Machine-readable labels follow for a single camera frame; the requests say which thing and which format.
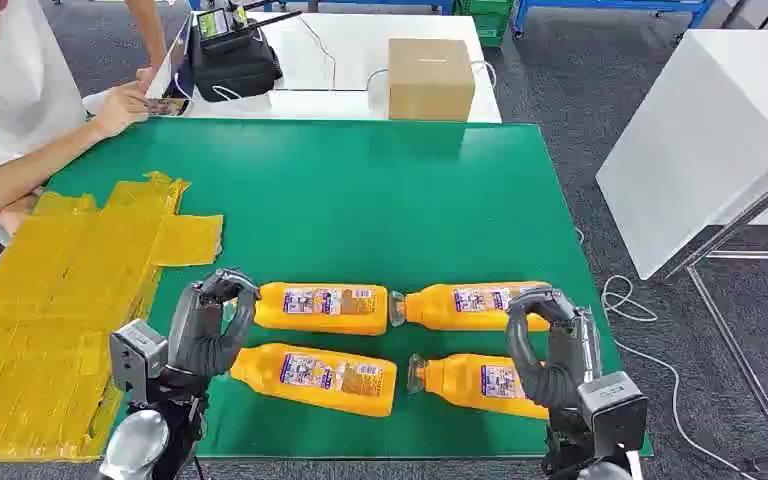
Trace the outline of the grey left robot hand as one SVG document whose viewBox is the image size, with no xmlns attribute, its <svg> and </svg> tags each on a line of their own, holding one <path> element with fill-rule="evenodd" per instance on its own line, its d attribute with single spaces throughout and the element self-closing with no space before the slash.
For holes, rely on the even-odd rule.
<svg viewBox="0 0 768 480">
<path fill-rule="evenodd" d="M 259 287 L 220 268 L 182 291 L 170 322 L 167 365 L 202 377 L 226 373 L 253 324 Z"/>
</svg>

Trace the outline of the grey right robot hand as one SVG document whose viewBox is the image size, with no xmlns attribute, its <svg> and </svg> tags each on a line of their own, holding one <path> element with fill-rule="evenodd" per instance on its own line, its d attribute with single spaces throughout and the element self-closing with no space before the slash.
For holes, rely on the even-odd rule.
<svg viewBox="0 0 768 480">
<path fill-rule="evenodd" d="M 511 300 L 507 314 L 506 345 L 525 396 L 547 409 L 578 407 L 577 388 L 602 374 L 600 335 L 591 309 L 576 306 L 563 291 L 540 284 Z M 530 314 L 549 323 L 544 361 L 529 341 Z"/>
</svg>

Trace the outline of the person's right hand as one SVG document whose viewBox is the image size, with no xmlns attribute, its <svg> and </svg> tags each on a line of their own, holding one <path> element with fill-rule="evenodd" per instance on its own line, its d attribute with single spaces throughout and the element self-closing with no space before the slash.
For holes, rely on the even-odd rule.
<svg viewBox="0 0 768 480">
<path fill-rule="evenodd" d="M 133 124 L 149 117 L 148 102 L 138 81 L 110 89 L 98 113 L 90 120 L 99 140 L 115 137 Z"/>
</svg>

